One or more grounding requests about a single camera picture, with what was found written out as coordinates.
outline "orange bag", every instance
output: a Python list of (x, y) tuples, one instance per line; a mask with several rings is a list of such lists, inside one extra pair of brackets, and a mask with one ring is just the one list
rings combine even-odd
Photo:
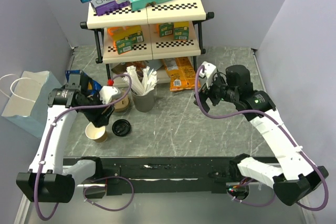
[(163, 59), (166, 73), (170, 76), (170, 91), (195, 88), (195, 71), (188, 57)]

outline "red cap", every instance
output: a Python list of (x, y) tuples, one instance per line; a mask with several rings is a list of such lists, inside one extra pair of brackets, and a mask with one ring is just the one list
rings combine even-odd
[(111, 79), (107, 81), (107, 86), (113, 86), (113, 84), (114, 84), (114, 81), (112, 81)]

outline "black lid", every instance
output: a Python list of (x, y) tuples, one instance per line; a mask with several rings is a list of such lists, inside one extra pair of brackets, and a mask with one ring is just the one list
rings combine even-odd
[(116, 136), (126, 136), (131, 131), (131, 124), (125, 119), (119, 119), (112, 125), (112, 131)]

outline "blue package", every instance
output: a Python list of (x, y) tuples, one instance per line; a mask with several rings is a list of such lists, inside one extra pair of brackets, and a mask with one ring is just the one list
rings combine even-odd
[[(69, 76), (72, 73), (83, 74), (83, 75), (89, 77), (82, 70), (67, 70), (67, 71), (65, 71), (65, 76), (67, 78), (67, 81), (69, 81)], [(102, 89), (102, 86), (97, 81), (93, 80), (91, 77), (89, 77), (89, 84), (91, 84), (91, 87), (90, 87), (90, 85), (88, 85), (88, 87), (84, 87), (84, 89), (88, 91), (89, 95), (93, 95), (93, 94), (99, 92)]]

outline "light blue paper bag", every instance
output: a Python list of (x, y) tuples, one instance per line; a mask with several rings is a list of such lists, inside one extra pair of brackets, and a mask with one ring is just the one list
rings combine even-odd
[(61, 84), (49, 71), (24, 71), (22, 78), (26, 79), (17, 82), (14, 90), (17, 96), (10, 97), (2, 116), (41, 138), (47, 122), (48, 95), (54, 88), (60, 88)]

